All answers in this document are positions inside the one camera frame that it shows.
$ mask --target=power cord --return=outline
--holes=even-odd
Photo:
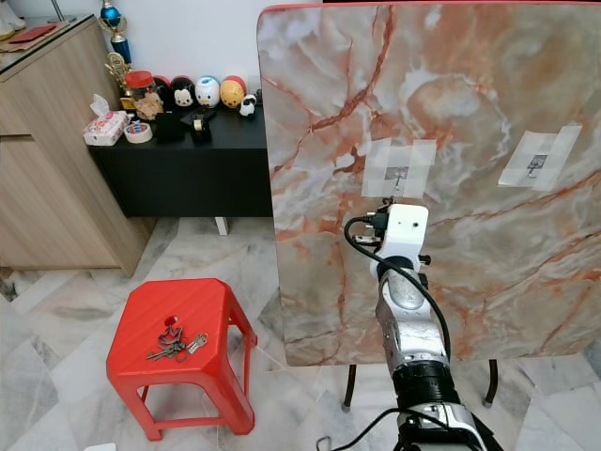
[[[461,435],[456,430],[449,428],[449,426],[447,424],[441,422],[438,418],[434,418],[430,415],[426,415],[425,413],[417,412],[412,409],[399,409],[399,408],[387,409],[386,411],[382,412],[369,425],[367,425],[367,428],[365,428],[357,437],[355,437],[352,441],[350,441],[349,443],[347,443],[343,446],[338,446],[337,448],[328,449],[328,450],[322,450],[319,447],[320,443],[328,442],[329,444],[331,444],[331,438],[329,436],[322,437],[321,439],[319,439],[316,442],[316,450],[317,451],[344,451],[345,449],[349,449],[349,448],[353,447],[355,444],[357,444],[370,430],[372,430],[374,428],[375,425],[377,425],[380,421],[382,421],[383,418],[390,415],[391,413],[402,413],[402,412],[409,413],[410,415],[417,416],[417,417],[427,420],[431,423],[434,423],[435,425],[440,426],[441,428],[443,428],[443,429],[447,430],[448,432],[450,432],[451,434],[455,435],[455,437],[457,439],[459,439],[461,441],[461,443],[463,443],[465,446],[467,446],[471,451],[480,451],[480,449],[478,447],[474,446],[472,443],[470,443],[470,441],[466,437]]]
[[[384,258],[376,255],[375,253],[368,251],[367,249],[361,247],[361,245],[358,244],[353,239],[353,237],[350,235],[350,228],[354,224],[357,224],[357,223],[372,224],[372,217],[371,216],[359,216],[356,218],[351,218],[347,221],[347,223],[345,224],[345,238],[347,239],[348,244],[350,244],[355,250],[359,251],[364,256],[374,259],[380,265],[383,265],[384,267],[388,268],[389,270],[398,272],[400,275],[405,277],[414,287],[416,287],[418,289],[418,291],[420,291],[420,293],[422,293],[422,296],[424,296],[425,299],[428,301],[428,303],[432,307],[432,310],[434,310],[434,313],[436,314],[436,318],[439,320],[440,328],[442,330],[442,338],[444,341],[444,350],[447,353],[447,358],[449,360],[451,360],[451,337],[449,335],[449,327],[447,326],[447,321],[444,318],[444,316],[442,315],[442,311],[440,310],[439,305],[436,303],[436,301],[430,295],[430,293],[428,293],[427,290],[422,286],[422,284],[419,281],[415,280],[410,274],[408,274],[407,272],[404,272],[402,269],[394,266],[390,261],[385,260]]]

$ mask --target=marble floor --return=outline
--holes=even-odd
[[[220,237],[210,219],[162,219],[132,279],[118,270],[0,270],[0,451],[83,450],[116,443],[120,451],[270,451],[315,449],[316,439],[346,443],[393,407],[385,365],[362,365],[350,413],[340,409],[347,369],[285,363],[273,225],[233,219]],[[256,425],[244,437],[228,428],[167,430],[150,443],[106,380],[104,362],[130,291],[146,280],[218,277],[236,293],[259,338],[253,354],[251,403]],[[232,335],[232,361],[241,342]],[[482,407],[486,362],[454,363],[463,402],[505,450],[598,450],[601,340],[557,358],[500,362],[501,384]],[[214,413],[202,391],[151,389],[159,418]],[[392,450],[389,417],[354,449]]]

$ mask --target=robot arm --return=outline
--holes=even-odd
[[[499,451],[490,430],[461,404],[449,366],[446,323],[419,273],[422,263],[429,264],[428,256],[420,256],[427,216],[424,207],[391,200],[377,213],[349,221],[345,230],[350,244],[374,260],[370,271],[379,281],[376,317],[401,412],[396,449]],[[350,238],[348,229],[356,222],[367,223],[374,235]],[[371,253],[362,246],[377,249]],[[431,318],[433,307],[444,340]]]

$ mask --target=black cabinet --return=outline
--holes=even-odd
[[[263,109],[254,118],[220,108],[209,123],[212,139],[196,144],[90,147],[123,213],[134,216],[271,216],[270,173]]]

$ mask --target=wooden cabinet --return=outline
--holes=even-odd
[[[0,255],[9,266],[118,266],[31,136],[0,139]]]
[[[154,225],[127,219],[82,137],[94,93],[115,82],[93,17],[0,74],[0,261],[132,274]]]

